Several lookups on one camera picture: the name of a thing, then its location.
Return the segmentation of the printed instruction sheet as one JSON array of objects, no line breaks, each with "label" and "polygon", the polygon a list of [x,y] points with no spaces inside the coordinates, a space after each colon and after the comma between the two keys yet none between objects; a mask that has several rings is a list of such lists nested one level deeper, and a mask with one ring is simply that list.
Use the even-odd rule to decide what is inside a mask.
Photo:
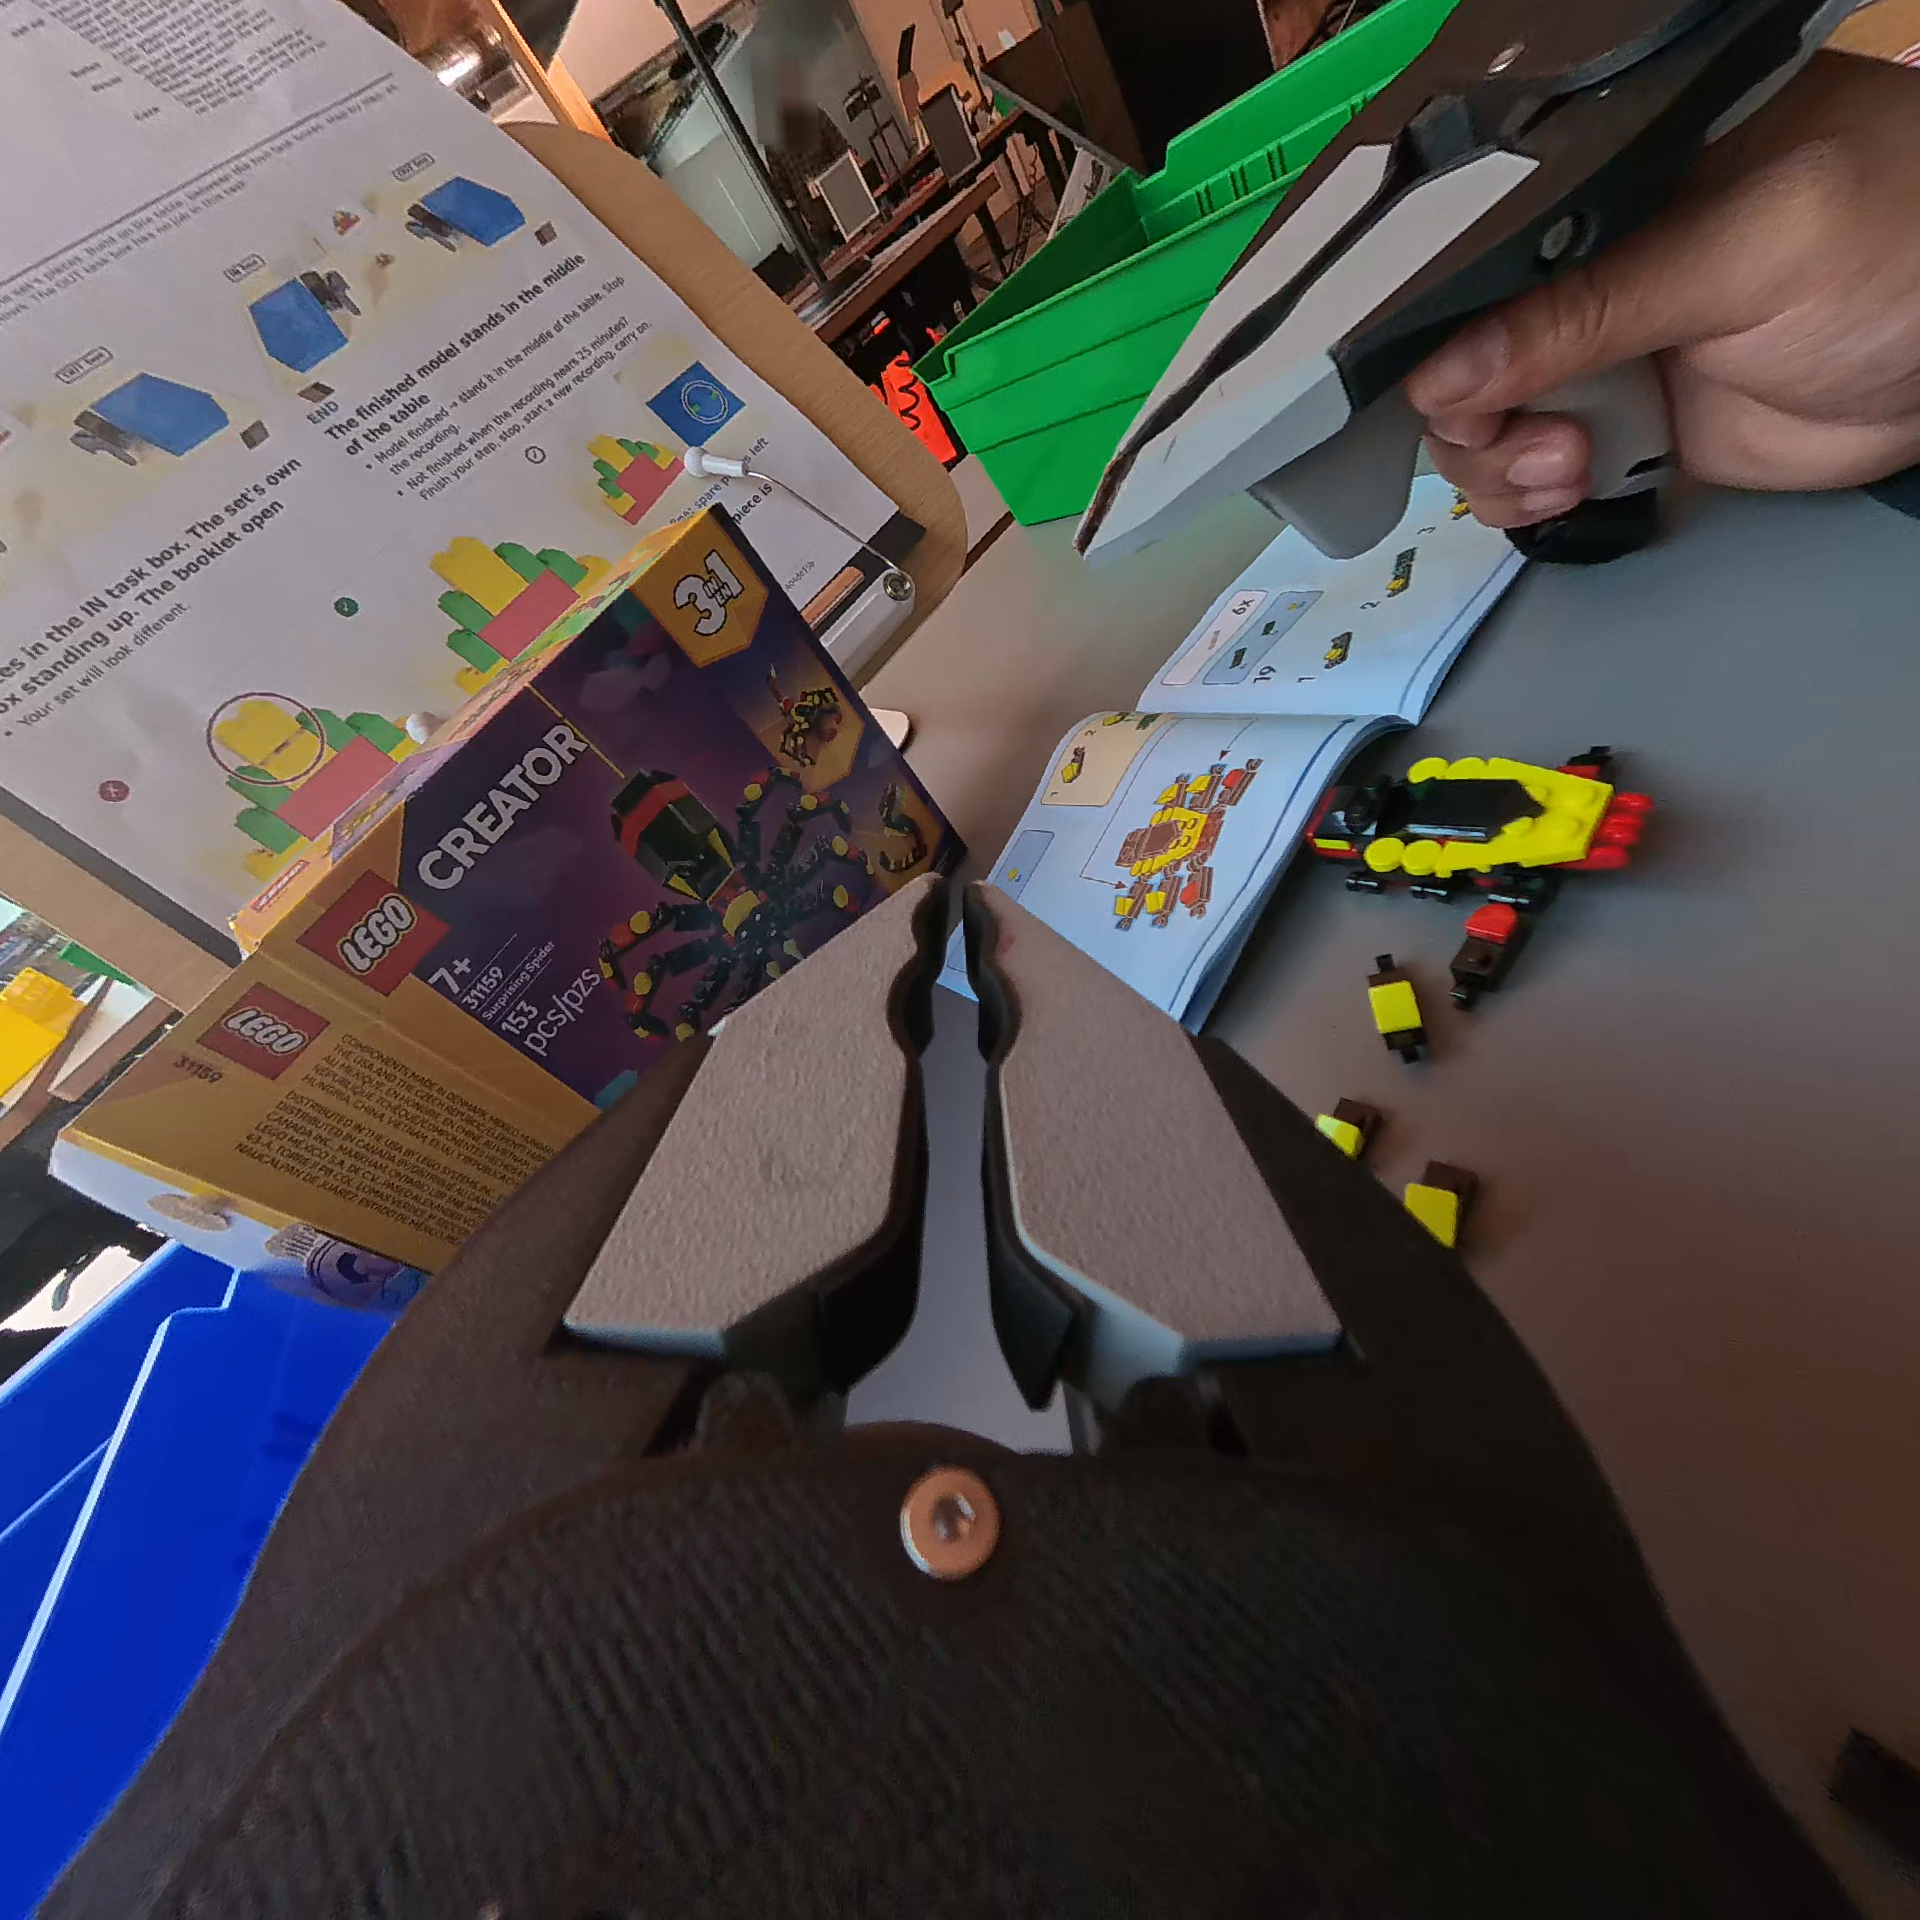
[{"label": "printed instruction sheet", "polygon": [[3,41],[4,817],[198,943],[671,522],[798,607],[924,539],[347,6]]}]

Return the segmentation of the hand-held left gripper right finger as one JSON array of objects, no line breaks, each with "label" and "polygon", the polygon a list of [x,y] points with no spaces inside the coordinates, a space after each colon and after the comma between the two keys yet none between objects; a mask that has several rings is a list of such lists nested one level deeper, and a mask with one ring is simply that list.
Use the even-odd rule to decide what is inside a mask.
[{"label": "hand-held left gripper right finger", "polygon": [[966,898],[992,1323],[1032,1409],[1332,1354],[1338,1311],[1203,1054],[999,886]]}]

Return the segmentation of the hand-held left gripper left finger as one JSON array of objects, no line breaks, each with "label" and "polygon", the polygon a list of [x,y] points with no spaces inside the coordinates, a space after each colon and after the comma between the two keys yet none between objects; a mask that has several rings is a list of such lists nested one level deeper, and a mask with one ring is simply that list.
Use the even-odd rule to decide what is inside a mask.
[{"label": "hand-held left gripper left finger", "polygon": [[708,1043],[562,1326],[847,1396],[919,1302],[921,1054],[947,881],[924,876]]}]

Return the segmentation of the blue plastic storage bin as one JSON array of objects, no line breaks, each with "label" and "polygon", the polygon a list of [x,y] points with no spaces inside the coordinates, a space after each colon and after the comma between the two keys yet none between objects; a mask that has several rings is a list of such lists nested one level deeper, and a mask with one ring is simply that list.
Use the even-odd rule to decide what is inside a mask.
[{"label": "blue plastic storage bin", "polygon": [[199,1683],[425,1276],[167,1246],[4,1382],[3,1907],[30,1916]]}]

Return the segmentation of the orange sign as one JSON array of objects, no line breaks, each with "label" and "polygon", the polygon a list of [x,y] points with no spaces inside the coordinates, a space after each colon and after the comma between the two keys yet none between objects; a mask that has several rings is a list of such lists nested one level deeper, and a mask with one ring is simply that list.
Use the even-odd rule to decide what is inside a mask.
[{"label": "orange sign", "polygon": [[919,372],[912,367],[906,353],[898,353],[880,367],[874,391],[882,397],[894,418],[906,426],[918,442],[947,468],[960,463],[967,455],[962,442],[924,387]]}]

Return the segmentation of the wooden display board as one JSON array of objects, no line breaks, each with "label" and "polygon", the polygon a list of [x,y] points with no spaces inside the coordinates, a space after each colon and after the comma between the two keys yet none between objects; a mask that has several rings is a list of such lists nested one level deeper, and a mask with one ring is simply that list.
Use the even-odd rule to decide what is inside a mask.
[{"label": "wooden display board", "polygon": [[[4,282],[4,819],[183,939],[310,874],[455,709],[747,459],[888,557],[956,510],[906,429],[636,159],[427,155],[350,197],[347,105]],[[780,495],[786,591],[880,565]]]}]

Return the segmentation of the black yellow red lego model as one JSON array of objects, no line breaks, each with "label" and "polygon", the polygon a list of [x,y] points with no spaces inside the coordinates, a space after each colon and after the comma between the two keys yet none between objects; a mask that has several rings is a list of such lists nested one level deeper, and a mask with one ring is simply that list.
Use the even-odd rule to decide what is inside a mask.
[{"label": "black yellow red lego model", "polygon": [[1546,910],[1570,876],[1616,874],[1641,844],[1656,803],[1614,785],[1614,766],[1609,747],[1556,766],[1426,757],[1328,789],[1305,844],[1355,894]]}]

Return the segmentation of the lego set cardboard box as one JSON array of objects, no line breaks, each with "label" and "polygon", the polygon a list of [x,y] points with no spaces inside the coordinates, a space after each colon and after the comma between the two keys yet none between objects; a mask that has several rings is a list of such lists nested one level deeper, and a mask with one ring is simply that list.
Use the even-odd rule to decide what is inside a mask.
[{"label": "lego set cardboard box", "polygon": [[433,1270],[683,1043],[966,841],[720,507],[643,542],[242,910],[249,950],[50,1172],[240,1266]]}]

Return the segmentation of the black box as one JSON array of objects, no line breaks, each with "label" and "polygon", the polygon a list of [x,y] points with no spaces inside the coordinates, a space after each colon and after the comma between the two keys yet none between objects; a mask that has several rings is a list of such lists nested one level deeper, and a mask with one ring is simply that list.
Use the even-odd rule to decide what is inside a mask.
[{"label": "black box", "polygon": [[1038,5],[983,78],[1079,149],[1152,177],[1180,132],[1274,75],[1257,2]]}]

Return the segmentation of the red black lego piece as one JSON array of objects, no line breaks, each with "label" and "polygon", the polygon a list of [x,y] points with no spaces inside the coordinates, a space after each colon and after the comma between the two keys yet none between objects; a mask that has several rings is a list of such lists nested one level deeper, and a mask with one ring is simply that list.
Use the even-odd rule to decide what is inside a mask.
[{"label": "red black lego piece", "polygon": [[1463,927],[1449,958],[1451,1002],[1471,1013],[1491,991],[1500,991],[1529,946],[1532,914],[1507,901],[1481,903]]}]

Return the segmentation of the lego instruction booklet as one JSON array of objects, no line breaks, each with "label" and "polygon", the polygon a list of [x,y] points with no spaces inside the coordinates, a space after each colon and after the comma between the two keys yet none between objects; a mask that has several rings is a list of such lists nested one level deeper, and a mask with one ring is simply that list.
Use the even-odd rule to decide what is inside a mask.
[{"label": "lego instruction booklet", "polygon": [[1328,789],[1424,721],[1523,570],[1435,473],[1354,559],[1284,531],[1137,709],[1062,738],[992,885],[1199,1034]]}]

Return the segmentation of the person's right hand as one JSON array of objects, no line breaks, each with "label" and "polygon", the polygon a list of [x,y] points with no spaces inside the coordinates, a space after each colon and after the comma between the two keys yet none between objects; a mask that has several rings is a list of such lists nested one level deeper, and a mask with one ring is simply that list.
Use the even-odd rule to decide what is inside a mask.
[{"label": "person's right hand", "polygon": [[1698,482],[1852,490],[1916,463],[1916,69],[1815,54],[1658,219],[1476,318],[1404,388],[1434,466],[1512,531],[1593,493],[1591,435],[1546,401],[1641,356]]}]

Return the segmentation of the green plastic storage bin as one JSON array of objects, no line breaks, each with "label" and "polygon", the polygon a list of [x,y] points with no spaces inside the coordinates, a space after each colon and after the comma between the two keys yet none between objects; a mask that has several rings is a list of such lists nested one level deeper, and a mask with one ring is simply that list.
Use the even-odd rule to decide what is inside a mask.
[{"label": "green plastic storage bin", "polygon": [[1022,522],[1087,510],[1123,433],[1307,163],[1440,31],[1395,2],[1120,173],[915,366]]}]

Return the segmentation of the yellow storage bin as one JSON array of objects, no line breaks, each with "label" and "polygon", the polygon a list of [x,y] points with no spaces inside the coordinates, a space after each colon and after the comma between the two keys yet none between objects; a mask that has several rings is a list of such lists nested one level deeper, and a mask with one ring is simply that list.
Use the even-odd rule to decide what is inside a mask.
[{"label": "yellow storage bin", "polygon": [[83,1010],[83,996],[58,975],[35,967],[12,974],[3,988],[3,1098],[35,1079]]}]

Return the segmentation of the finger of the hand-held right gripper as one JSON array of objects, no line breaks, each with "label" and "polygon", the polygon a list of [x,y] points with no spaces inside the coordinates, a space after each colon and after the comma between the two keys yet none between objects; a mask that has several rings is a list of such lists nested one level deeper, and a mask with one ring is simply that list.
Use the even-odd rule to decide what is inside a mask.
[{"label": "finger of the hand-held right gripper", "polygon": [[1143,407],[1087,510],[1084,555],[1135,555],[1249,493],[1321,555],[1351,559],[1404,516],[1423,436],[1401,385],[1354,403],[1327,355],[1268,374],[1241,363]]},{"label": "finger of the hand-held right gripper", "polygon": [[[1385,143],[1345,150],[1298,205],[1284,209],[1281,226],[1259,238],[1238,274],[1222,283],[1142,411],[1160,396],[1187,396],[1203,380],[1241,363],[1268,374],[1327,355],[1338,367],[1336,348],[1376,308],[1396,301],[1416,271],[1463,238],[1538,165],[1529,155],[1489,149],[1390,190],[1395,158],[1396,150]],[[1343,385],[1354,403],[1370,403],[1351,396],[1345,374]]]}]

